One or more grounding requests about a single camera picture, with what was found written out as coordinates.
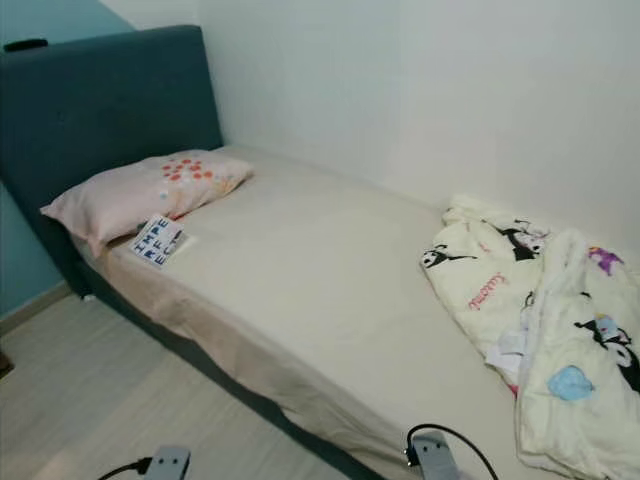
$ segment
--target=cartoon print blanket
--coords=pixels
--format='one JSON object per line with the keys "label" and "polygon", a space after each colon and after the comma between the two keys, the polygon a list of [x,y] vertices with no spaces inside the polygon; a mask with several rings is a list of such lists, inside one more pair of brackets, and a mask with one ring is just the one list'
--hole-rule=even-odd
{"label": "cartoon print blanket", "polygon": [[617,255],[456,197],[421,263],[517,395],[518,454],[584,479],[640,478],[640,287]]}

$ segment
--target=fitted sheet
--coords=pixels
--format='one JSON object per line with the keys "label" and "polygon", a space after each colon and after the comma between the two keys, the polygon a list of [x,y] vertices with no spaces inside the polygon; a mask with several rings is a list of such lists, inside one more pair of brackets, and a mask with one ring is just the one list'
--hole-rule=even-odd
{"label": "fitted sheet", "polygon": [[[162,271],[126,241],[92,267],[291,421],[387,478],[420,478],[401,451],[422,422],[471,438],[501,478],[556,478],[517,460],[513,396],[420,271],[439,212],[254,150],[219,152],[255,175],[181,220],[189,239]],[[464,478],[489,478],[466,446],[450,445]]]}

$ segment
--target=pillow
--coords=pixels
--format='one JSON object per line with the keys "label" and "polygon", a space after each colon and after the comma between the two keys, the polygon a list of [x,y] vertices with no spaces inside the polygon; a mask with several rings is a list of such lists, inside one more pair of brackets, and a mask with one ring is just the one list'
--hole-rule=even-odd
{"label": "pillow", "polygon": [[40,211],[85,240],[94,256],[154,213],[176,219],[225,196],[252,173],[246,162],[188,150],[94,175]]}

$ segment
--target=black cable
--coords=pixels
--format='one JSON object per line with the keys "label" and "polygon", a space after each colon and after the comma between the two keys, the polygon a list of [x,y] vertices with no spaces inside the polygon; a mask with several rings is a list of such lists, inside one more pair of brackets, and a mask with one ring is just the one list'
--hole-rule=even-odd
{"label": "black cable", "polygon": [[129,465],[123,465],[122,467],[118,467],[115,470],[111,470],[109,473],[101,476],[98,480],[107,480],[107,478],[114,477],[119,473],[126,472],[127,470],[135,470],[139,475],[144,475],[145,473],[147,473],[147,470],[149,470],[151,460],[153,460],[153,457],[141,458],[137,462],[130,463]]}
{"label": "black cable", "polygon": [[467,437],[465,437],[461,433],[458,433],[449,427],[443,427],[442,425],[438,425],[435,423],[421,423],[420,425],[416,425],[415,427],[413,427],[411,430],[409,430],[409,433],[407,433],[407,450],[405,451],[405,454],[407,455],[407,459],[409,460],[410,466],[417,465],[419,463],[417,461],[418,455],[416,454],[415,449],[413,448],[413,442],[411,440],[411,437],[418,430],[423,430],[426,428],[430,428],[432,430],[442,430],[443,432],[449,433],[454,437],[457,437],[458,439],[462,440],[471,448],[471,450],[473,450],[476,453],[476,455],[478,455],[478,457],[480,457],[480,460],[482,460],[482,463],[484,463],[484,466],[487,467],[487,470],[491,474],[491,478],[493,480],[499,480],[498,475],[496,475],[496,472],[491,466],[491,464],[489,463],[489,460],[487,460],[487,457],[484,456],[484,454],[480,451],[480,449],[476,447],[471,442],[471,440],[469,440]]}

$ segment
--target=laminate floor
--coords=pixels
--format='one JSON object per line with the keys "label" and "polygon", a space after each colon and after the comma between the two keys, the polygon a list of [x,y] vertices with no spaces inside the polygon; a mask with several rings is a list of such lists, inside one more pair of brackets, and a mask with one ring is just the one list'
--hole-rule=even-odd
{"label": "laminate floor", "polygon": [[97,479],[167,444],[191,449],[189,480],[346,478],[97,300],[60,300],[2,348],[3,480]]}

